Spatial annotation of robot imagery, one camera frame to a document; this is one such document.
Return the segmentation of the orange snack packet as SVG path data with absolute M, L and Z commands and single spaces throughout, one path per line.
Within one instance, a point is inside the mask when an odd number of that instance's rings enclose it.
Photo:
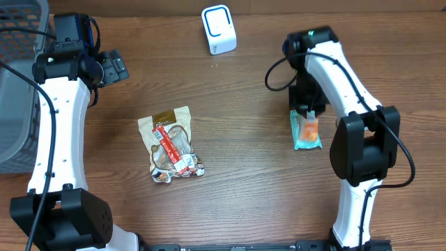
M 305 142 L 318 140 L 318 118 L 315 111 L 307 112 L 306 116 L 299 117 L 299 139 Z

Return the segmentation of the teal white snack packet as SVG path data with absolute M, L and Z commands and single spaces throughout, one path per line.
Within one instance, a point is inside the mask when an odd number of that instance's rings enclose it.
M 315 149 L 322 148 L 321 139 L 318 134 L 318 140 L 316 142 L 305 142 L 299 139 L 300 129 L 299 129 L 299 117 L 301 114 L 297 113 L 295 110 L 290 111 L 290 122 L 291 131 L 293 136 L 294 149 Z

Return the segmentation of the white brown snack bag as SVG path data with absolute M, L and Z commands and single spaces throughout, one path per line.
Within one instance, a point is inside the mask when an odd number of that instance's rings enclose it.
M 138 120 L 149 153 L 150 175 L 156 183 L 205 174 L 204 165 L 192 148 L 191 121 L 188 106 Z

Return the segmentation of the red white snack packet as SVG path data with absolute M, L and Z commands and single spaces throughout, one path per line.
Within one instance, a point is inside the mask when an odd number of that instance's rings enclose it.
M 180 125 L 159 126 L 152 130 L 159 144 L 151 146 L 151 162 L 172 176 L 182 176 L 190 166 L 192 147 L 186 131 Z

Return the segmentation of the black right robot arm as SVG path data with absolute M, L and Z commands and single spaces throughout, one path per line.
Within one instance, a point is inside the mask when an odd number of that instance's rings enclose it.
M 283 53 L 296 71 L 289 106 L 304 119 L 316 119 L 326 105 L 337 114 L 330 163 L 341 181 L 337 218 L 325 250 L 391 250 L 389 241 L 371 239 L 374 200 L 397 156 L 400 116 L 364 88 L 349 66 L 334 31 L 322 26 L 290 33 Z

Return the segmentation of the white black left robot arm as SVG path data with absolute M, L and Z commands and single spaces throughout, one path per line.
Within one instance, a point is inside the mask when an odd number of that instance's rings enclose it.
M 10 216 L 40 250 L 145 250 L 140 235 L 114 224 L 109 204 L 90 193 L 84 173 L 84 124 L 98 89 L 125 80 L 120 53 L 100 51 L 100 30 L 84 14 L 54 16 L 52 49 L 37 56 L 29 84 L 39 94 L 36 164 L 27 194 Z

